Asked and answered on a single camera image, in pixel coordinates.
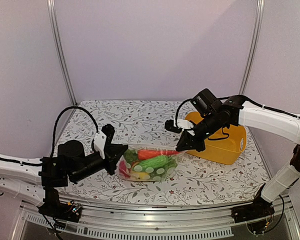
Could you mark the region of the green lettuce leaf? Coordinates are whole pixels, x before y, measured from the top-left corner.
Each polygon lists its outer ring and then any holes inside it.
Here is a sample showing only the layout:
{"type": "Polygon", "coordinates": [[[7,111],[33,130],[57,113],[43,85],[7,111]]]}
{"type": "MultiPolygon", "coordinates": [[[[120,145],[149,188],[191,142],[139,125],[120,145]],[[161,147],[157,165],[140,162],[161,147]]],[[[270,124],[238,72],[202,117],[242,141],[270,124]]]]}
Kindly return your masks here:
{"type": "Polygon", "coordinates": [[[127,149],[123,154],[123,157],[124,160],[130,165],[139,161],[138,153],[135,149],[127,149]]]}

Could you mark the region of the red apple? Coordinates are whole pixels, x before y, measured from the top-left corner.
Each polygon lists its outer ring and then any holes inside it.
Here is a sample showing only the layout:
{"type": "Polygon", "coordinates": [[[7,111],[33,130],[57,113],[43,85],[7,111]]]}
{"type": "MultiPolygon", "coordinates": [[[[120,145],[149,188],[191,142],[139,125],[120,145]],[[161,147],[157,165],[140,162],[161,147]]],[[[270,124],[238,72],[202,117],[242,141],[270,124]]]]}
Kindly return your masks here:
{"type": "Polygon", "coordinates": [[[123,178],[130,177],[130,169],[127,167],[127,164],[124,160],[122,160],[119,163],[118,172],[119,172],[119,175],[122,176],[123,178]]]}

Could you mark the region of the red carrot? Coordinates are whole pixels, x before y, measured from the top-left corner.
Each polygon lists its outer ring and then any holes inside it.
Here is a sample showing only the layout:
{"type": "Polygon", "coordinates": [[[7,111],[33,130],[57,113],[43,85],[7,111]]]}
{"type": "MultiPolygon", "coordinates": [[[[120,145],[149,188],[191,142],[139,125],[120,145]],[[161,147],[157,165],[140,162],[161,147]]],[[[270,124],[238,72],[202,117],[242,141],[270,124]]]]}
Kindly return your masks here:
{"type": "Polygon", "coordinates": [[[143,161],[143,160],[147,160],[147,159],[152,159],[158,156],[173,156],[173,155],[177,155],[180,152],[175,151],[175,150],[148,150],[148,149],[144,149],[144,150],[139,150],[137,152],[137,156],[138,159],[143,161]]]}

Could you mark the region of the clear zip top bag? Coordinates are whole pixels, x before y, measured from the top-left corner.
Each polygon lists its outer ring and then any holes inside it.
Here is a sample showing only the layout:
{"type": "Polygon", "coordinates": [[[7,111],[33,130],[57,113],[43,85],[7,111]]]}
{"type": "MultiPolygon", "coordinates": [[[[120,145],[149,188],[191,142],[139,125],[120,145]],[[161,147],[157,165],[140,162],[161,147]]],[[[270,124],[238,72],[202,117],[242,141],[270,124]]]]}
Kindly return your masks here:
{"type": "Polygon", "coordinates": [[[184,151],[173,146],[130,144],[118,163],[118,175],[132,182],[159,182],[171,176],[184,151]]]}

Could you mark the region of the yellow lemon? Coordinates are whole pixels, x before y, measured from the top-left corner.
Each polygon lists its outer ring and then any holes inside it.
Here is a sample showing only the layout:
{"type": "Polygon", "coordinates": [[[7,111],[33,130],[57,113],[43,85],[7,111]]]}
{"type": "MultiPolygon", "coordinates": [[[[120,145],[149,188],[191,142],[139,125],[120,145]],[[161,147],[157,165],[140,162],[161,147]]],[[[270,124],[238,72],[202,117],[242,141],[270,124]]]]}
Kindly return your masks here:
{"type": "Polygon", "coordinates": [[[147,172],[132,172],[131,178],[136,181],[147,181],[151,176],[147,172]]]}

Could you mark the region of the green cucumber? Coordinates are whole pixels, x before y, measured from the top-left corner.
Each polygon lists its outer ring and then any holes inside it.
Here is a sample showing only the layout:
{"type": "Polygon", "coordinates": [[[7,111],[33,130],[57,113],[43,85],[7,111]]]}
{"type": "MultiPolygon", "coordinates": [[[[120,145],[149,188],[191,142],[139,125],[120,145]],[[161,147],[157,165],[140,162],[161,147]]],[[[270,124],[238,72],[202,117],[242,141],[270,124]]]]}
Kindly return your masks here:
{"type": "Polygon", "coordinates": [[[159,167],[164,167],[169,162],[169,160],[170,158],[168,156],[160,155],[154,158],[140,161],[133,167],[133,170],[136,172],[145,172],[147,168],[155,169],[159,167]]]}

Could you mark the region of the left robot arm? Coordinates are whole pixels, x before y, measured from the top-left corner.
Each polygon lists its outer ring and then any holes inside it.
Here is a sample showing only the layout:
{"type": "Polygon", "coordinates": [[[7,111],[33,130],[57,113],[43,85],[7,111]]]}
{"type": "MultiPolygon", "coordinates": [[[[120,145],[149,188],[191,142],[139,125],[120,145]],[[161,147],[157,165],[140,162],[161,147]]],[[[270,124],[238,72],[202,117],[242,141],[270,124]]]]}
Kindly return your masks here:
{"type": "Polygon", "coordinates": [[[81,142],[70,140],[58,146],[55,157],[25,159],[0,154],[0,194],[11,194],[37,207],[45,203],[53,217],[60,217],[64,205],[51,198],[53,191],[78,184],[101,170],[113,175],[128,146],[102,142],[92,149],[86,155],[81,142]]]}

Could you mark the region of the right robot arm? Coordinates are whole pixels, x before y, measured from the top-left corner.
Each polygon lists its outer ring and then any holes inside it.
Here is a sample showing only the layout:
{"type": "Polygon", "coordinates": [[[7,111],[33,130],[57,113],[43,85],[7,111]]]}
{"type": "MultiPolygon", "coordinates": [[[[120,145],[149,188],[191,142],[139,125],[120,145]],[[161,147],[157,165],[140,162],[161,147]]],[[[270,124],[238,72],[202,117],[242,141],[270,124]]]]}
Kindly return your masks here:
{"type": "Polygon", "coordinates": [[[165,123],[181,136],[176,151],[206,149],[204,141],[224,127],[244,126],[263,130],[290,140],[295,144],[293,155],[275,176],[262,185],[252,203],[234,207],[235,222],[263,218],[274,214],[273,201],[300,179],[300,114],[259,104],[245,95],[217,98],[205,88],[188,101],[203,118],[199,123],[174,117],[165,123]]]}

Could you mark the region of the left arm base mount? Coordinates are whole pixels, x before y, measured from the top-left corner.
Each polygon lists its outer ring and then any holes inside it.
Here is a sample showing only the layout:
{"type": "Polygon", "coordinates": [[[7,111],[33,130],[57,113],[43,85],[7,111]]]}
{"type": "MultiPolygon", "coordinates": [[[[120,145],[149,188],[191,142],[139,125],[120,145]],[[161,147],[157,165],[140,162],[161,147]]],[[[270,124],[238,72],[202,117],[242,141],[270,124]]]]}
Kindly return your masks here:
{"type": "Polygon", "coordinates": [[[44,203],[38,207],[38,212],[42,215],[52,217],[57,220],[78,223],[82,215],[83,206],[73,200],[64,203],[44,203]]]}

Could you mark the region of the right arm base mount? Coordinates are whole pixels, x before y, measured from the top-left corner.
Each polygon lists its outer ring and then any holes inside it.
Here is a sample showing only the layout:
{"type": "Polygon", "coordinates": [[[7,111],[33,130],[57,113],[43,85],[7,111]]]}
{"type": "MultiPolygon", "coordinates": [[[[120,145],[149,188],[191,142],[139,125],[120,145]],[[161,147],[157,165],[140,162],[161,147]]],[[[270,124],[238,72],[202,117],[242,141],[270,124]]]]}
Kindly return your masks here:
{"type": "Polygon", "coordinates": [[[231,217],[235,223],[249,222],[248,230],[255,235],[264,234],[275,213],[272,203],[257,197],[250,204],[236,206],[231,209],[231,217]]]}

